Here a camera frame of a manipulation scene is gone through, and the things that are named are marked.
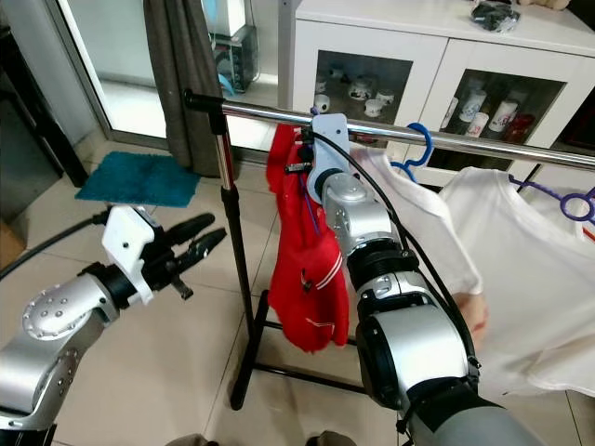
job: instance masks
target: cabinet top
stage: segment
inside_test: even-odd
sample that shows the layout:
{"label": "cabinet top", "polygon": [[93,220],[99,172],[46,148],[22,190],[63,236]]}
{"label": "cabinet top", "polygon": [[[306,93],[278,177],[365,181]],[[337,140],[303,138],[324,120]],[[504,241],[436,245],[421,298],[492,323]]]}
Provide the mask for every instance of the cabinet top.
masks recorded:
{"label": "cabinet top", "polygon": [[303,0],[296,18],[595,57],[595,32],[569,10],[514,8],[521,18],[509,33],[490,33],[473,23],[465,0]]}

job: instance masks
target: clothes rack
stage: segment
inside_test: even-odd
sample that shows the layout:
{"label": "clothes rack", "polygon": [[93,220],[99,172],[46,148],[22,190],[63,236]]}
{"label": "clothes rack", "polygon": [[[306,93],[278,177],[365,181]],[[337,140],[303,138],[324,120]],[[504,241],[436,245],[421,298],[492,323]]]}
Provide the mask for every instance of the clothes rack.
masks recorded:
{"label": "clothes rack", "polygon": [[[211,130],[217,137],[218,166],[222,181],[221,200],[225,207],[225,214],[229,222],[231,244],[235,257],[235,265],[238,271],[240,291],[244,303],[248,344],[242,358],[240,371],[236,377],[231,392],[231,407],[237,411],[244,405],[245,394],[254,370],[280,374],[358,393],[365,393],[363,387],[355,386],[350,383],[257,361],[258,347],[264,329],[272,328],[280,330],[283,327],[280,323],[267,321],[267,313],[269,311],[267,291],[264,291],[260,296],[256,316],[252,311],[252,297],[250,293],[248,271],[245,263],[244,240],[240,223],[240,196],[233,181],[231,142],[225,116],[237,116],[277,124],[299,126],[310,125],[312,117],[307,113],[284,111],[271,107],[243,104],[241,102],[229,101],[223,98],[196,95],[193,94],[191,90],[185,90],[183,96],[184,103],[188,109],[208,113]],[[347,128],[350,134],[357,136],[369,136],[377,139],[394,140],[417,145],[426,144],[423,135],[406,127],[348,120]],[[550,151],[537,147],[508,144],[500,141],[453,136],[440,132],[430,132],[430,134],[434,147],[437,149],[460,151],[496,158],[534,161],[543,164],[557,164],[595,171],[595,157],[561,151]],[[355,345],[353,340],[350,340],[348,344]]]}

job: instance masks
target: floor mat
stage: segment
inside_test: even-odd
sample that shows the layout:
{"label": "floor mat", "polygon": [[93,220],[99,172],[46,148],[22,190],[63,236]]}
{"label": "floor mat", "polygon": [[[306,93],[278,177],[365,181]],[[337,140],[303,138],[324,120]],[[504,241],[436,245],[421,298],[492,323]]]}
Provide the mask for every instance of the floor mat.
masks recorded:
{"label": "floor mat", "polygon": [[76,194],[80,200],[186,207],[200,176],[171,156],[113,151]]}

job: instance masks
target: purple hanger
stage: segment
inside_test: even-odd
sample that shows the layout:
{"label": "purple hanger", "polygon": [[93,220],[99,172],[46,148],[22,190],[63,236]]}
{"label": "purple hanger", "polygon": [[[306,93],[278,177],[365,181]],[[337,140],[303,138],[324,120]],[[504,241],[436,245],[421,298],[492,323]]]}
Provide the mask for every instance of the purple hanger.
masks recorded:
{"label": "purple hanger", "polygon": [[[542,192],[546,193],[550,197],[555,198],[556,200],[558,200],[560,202],[560,210],[562,211],[562,213],[565,216],[567,216],[568,218],[570,218],[571,220],[573,220],[573,221],[588,221],[588,222],[592,223],[593,225],[595,225],[595,204],[593,203],[593,200],[595,199],[595,188],[591,189],[587,193],[573,192],[573,193],[568,193],[564,196],[561,196],[560,194],[554,192],[553,190],[548,189],[545,186],[542,186],[541,184],[535,183],[533,181],[520,181],[520,180],[516,179],[515,177],[513,177],[512,175],[509,175],[509,180],[511,183],[517,184],[524,188],[531,187],[531,188],[535,188],[537,190],[541,190]],[[583,200],[585,203],[587,203],[588,211],[586,214],[584,214],[583,216],[573,216],[566,209],[566,205],[568,204],[568,202],[573,199]]]}

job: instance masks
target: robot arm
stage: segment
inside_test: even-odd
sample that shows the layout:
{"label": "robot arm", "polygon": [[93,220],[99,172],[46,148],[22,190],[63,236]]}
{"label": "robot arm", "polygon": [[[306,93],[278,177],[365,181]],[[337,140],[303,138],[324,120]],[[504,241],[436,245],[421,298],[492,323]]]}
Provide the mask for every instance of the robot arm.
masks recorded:
{"label": "robot arm", "polygon": [[164,231],[142,209],[112,208],[103,245],[114,264],[99,263],[45,290],[22,314],[17,335],[0,350],[0,443],[46,444],[86,350],[120,316],[152,291],[173,283],[182,298],[192,290],[179,274],[205,258],[224,229],[192,240],[175,257],[171,246],[193,239],[214,221],[204,214]]}
{"label": "robot arm", "polygon": [[[312,130],[349,153],[343,115],[319,115]],[[322,203],[358,296],[357,348],[364,387],[398,411],[415,444],[543,444],[500,406],[477,395],[477,368],[461,334],[393,235],[375,194],[315,138],[309,194]]]}

